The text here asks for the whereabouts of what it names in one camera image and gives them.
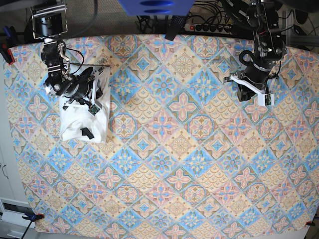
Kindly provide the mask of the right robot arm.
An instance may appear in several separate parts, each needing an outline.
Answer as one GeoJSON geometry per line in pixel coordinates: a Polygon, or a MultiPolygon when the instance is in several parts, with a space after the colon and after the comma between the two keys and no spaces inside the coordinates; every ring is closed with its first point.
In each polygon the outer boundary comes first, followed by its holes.
{"type": "Polygon", "coordinates": [[[63,0],[47,0],[30,8],[32,33],[35,39],[44,40],[41,60],[47,66],[48,77],[44,88],[48,95],[62,98],[62,108],[85,108],[95,116],[102,110],[98,101],[105,84],[103,67],[89,66],[85,70],[71,71],[69,49],[61,39],[68,31],[67,5],[63,0]]]}

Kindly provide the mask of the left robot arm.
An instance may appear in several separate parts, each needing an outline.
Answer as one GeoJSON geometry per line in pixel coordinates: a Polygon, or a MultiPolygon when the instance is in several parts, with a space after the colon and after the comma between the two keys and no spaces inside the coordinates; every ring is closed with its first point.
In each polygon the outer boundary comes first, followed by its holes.
{"type": "Polygon", "coordinates": [[[245,70],[224,77],[223,82],[237,84],[237,96],[241,102],[257,95],[259,106],[274,106],[275,96],[268,81],[273,86],[279,78],[278,72],[271,74],[271,71],[286,54],[275,4],[272,1],[253,0],[246,18],[254,37],[254,51],[242,51],[239,60],[246,66],[245,70]]]}

